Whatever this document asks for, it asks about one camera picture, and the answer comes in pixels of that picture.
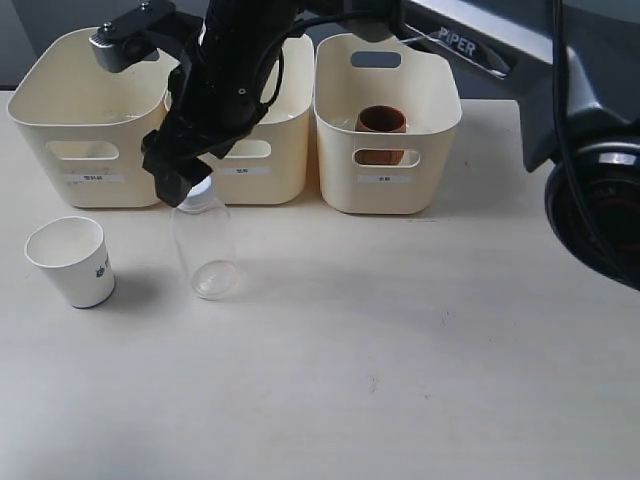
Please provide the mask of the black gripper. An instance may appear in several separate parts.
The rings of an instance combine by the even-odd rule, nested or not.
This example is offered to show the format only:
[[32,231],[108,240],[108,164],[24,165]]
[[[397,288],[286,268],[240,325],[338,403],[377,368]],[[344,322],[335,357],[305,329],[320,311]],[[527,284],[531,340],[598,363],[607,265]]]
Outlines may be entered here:
[[284,32],[295,1],[211,1],[199,34],[169,83],[172,103],[161,126],[142,140],[143,169],[155,193],[177,207],[212,173],[190,145],[225,158],[266,115],[284,74]]

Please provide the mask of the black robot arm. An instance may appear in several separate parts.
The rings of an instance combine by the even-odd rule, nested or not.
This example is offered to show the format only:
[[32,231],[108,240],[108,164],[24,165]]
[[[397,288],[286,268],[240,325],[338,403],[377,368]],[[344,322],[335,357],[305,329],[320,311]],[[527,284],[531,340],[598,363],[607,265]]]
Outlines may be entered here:
[[639,27],[560,1],[213,1],[163,16],[177,43],[174,104],[142,142],[158,198],[181,203],[266,115],[260,97],[288,38],[326,23],[389,37],[501,80],[518,101],[525,166],[553,161],[545,207],[578,260],[639,285]]

